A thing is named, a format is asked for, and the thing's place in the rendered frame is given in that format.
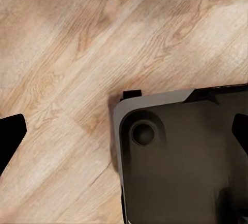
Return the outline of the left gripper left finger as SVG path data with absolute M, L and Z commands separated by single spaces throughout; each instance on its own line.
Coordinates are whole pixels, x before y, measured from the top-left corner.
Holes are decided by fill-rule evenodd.
M 0 119 L 0 175 L 27 134 L 23 114 Z

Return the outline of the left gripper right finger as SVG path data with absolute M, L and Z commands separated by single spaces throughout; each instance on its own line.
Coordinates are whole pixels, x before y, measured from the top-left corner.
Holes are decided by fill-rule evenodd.
M 231 131 L 248 155 L 248 116 L 236 114 Z

